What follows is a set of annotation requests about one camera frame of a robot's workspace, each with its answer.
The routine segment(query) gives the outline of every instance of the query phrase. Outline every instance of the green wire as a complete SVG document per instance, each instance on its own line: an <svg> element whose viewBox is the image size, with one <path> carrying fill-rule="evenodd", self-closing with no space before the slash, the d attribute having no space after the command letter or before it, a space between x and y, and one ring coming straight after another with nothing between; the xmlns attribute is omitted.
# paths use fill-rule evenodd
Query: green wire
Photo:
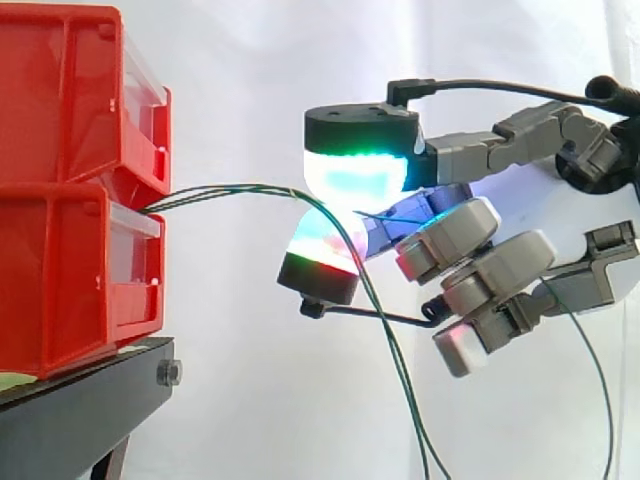
<svg viewBox="0 0 640 480"><path fill-rule="evenodd" d="M549 285L549 283L547 283L547 281L544 278L540 277L540 281L547 288L547 290L549 290L549 293L551 293L551 295L556 300L556 302L558 302L558 305L560 305L562 309L565 311L565 313L567 313L571 318L571 322L576 327L576 330L578 330L578 334L580 335L580 337L582 338L582 341L587 347L587 350L589 351L589 355L591 356L591 359L593 360L593 363L596 367L598 378L600 379L600 385L602 387L602 394L604 396L605 406L607 409L607 428L609 431L609 444L607 449L607 463L604 467L604 473L602 474L602 479L607 480L609 478L609 473L611 471L611 464L613 463L613 437L614 437L613 430L614 428L613 428L613 408L611 407L611 397L609 396L609 388L607 387L607 380L604 375L604 370L602 369L600 360L598 360L598 355L596 354L595 350L593 349L593 346L591 345L591 342L589 341L589 337L587 337L587 334L582 328L582 325L580 325L580 322L578 321L576 315L569 309L569 307L567 307L562 302L562 300L560 300L560 296L558 295L558 293L555 291L553 287L551 287L551 285Z"/></svg>
<svg viewBox="0 0 640 480"><path fill-rule="evenodd" d="M181 194L193 192L197 190L203 190L203 192L191 195L186 198L174 200L171 202L164 201L167 198L173 198ZM429 479L429 467L428 467L426 452L424 449L424 444L422 442L423 438L425 443L427 444L427 448L429 449L432 456L434 457L436 464L438 465L438 468L443 473L445 478L450 480L451 476L449 472L447 471L444 464L440 460L437 452L435 451L433 444L429 439L429 436L427 435L426 429L424 427L424 423L422 421L422 417L420 415L420 410L417 404L415 391L413 389L409 371L408 371L406 362L404 360L404 356L402 355L402 350L393 332L393 329L391 328L387 318L385 317L384 310L380 303L380 299L377 295L377 292L373 287L371 278L369 277L369 274L366 268L364 267L362 259L360 258L360 255L358 254L358 251L355 245L353 244L353 242L351 241L351 238L349 237L348 233L346 232L344 227L340 224L338 219L322 204L322 202L320 202L319 200L315 199L314 197L311 197L310 195L302 191L299 191L296 189L290 189L290 188L277 187L273 185L266 185L266 184L211 185L208 187L207 186L191 187L188 189L181 190L179 192L175 192L165 197L165 199L161 200L157 204L150 205L142 209L141 212L142 213L159 213L162 211L170 210L170 209L177 208L179 206L188 205L191 203L197 203L197 202L201 202L201 201L205 201L213 198L221 198L223 196L240 194L240 193L258 193L258 194L266 194L266 195L285 196L285 197L291 197L291 198L303 200L306 203L310 204L312 207L318 209L323 215L325 215L325 217L327 217L327 219L332 223L332 225L338 230L338 232L340 233L340 236L342 237L343 241L347 245L347 248L349 249L353 257L356 267L358 268L358 272L360 273L360 277L362 279L362 284L365 289L365 292L367 293L367 296L369 297L371 303L373 304L374 308L378 312L378 315L380 316L380 319L382 321L382 325L387 338L387 343L389 345L391 356L394 361L394 366L396 368L396 372L402 384L402 388L404 390L405 397L409 405L409 410L411 412L413 424L416 430L416 436L418 438L418 446L420 448L420 455L422 458L425 479Z"/></svg>

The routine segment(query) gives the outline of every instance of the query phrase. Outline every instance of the blue light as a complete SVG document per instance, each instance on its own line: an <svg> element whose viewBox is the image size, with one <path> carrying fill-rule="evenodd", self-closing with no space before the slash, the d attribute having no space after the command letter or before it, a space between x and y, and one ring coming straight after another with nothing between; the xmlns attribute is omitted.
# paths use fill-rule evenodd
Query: blue light
<svg viewBox="0 0 640 480"><path fill-rule="evenodd" d="M304 176L320 200L376 212L402 198L407 159L387 153L321 155L306 151Z"/></svg>

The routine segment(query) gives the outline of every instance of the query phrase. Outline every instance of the wire bundle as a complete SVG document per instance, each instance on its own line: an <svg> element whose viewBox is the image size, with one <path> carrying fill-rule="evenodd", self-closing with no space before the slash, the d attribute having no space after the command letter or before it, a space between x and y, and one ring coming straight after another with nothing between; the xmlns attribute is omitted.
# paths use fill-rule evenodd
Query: wire bundle
<svg viewBox="0 0 640 480"><path fill-rule="evenodd" d="M446 479L451 479L451 475L447 471L446 467L440 460L437 452L429 436L427 435L426 429L424 427L424 423L422 421L422 417L420 415L420 410L418 407L418 403L415 396L415 391L413 385L411 383L411 378L409 375L409 371L402 355L402 350L398 343L398 340L393 332L389 324L389 320L382 308L380 303L380 299L378 294L373 287L373 283L371 282L371 278L367 273L367 270L356 250L355 245L351 241L349 234L344 229L344 227L340 224L338 219L328 210L324 204L312 197L311 195L302 192L300 190L296 190L293 188L284 188L278 187L274 185L267 184L258 184L258 183L240 183L240 184L227 184L227 185L209 185L209 186L198 186L186 188L183 190L179 190L175 193L172 193L165 197L164 199L156 202L155 204L149 205L142 209L140 213L144 214L154 214L160 213L167 210L171 210L177 207L190 205L193 203L198 203L206 200L212 200L217 198L223 198L229 195L237 195L237 194L261 194L261 195L271 195L277 197L288 197L294 198L301 201L304 201L311 205L312 207L318 209L325 217L331 222L331 224L338 230L340 236L344 240L347 245L349 252L351 253L353 260L356 264L358 272L360 274L360 278L362 280L362 284L364 290L369 297L372 305L374 306L378 317L382 321L382 326L384 328L385 336L387 338L387 343L389 345L389 350L391 351L391 356L393 358L393 363L396 369L396 373L400 379L400 383L402 384L402 389L404 391L407 403L409 405L409 410L411 412L411 419L413 421L413 426L416 432L416 436L418 439L418 446L420 449L420 457L422 459L422 468L424 471L424 478L429 479L429 463L427 460L427 453L425 450L425 444L429 449L429 452L433 456L438 468L444 475Z"/></svg>

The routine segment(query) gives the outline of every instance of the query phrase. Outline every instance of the red storage bin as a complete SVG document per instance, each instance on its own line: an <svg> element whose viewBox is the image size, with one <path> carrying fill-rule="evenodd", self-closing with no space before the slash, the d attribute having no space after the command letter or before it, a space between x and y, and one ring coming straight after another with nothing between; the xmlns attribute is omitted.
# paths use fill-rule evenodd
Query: red storage bin
<svg viewBox="0 0 640 480"><path fill-rule="evenodd" d="M0 184L94 182L139 209L170 190L169 91L99 6L0 3Z"/></svg>
<svg viewBox="0 0 640 480"><path fill-rule="evenodd" d="M0 371L46 378L162 327L164 224L98 185L0 187Z"/></svg>

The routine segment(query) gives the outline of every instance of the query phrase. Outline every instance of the black plastic base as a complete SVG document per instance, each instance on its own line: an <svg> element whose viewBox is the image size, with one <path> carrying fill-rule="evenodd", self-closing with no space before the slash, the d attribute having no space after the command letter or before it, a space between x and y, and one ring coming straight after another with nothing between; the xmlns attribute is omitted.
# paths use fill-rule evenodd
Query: black plastic base
<svg viewBox="0 0 640 480"><path fill-rule="evenodd" d="M358 278L353 273L287 252L278 283L308 297L337 305L350 305Z"/></svg>

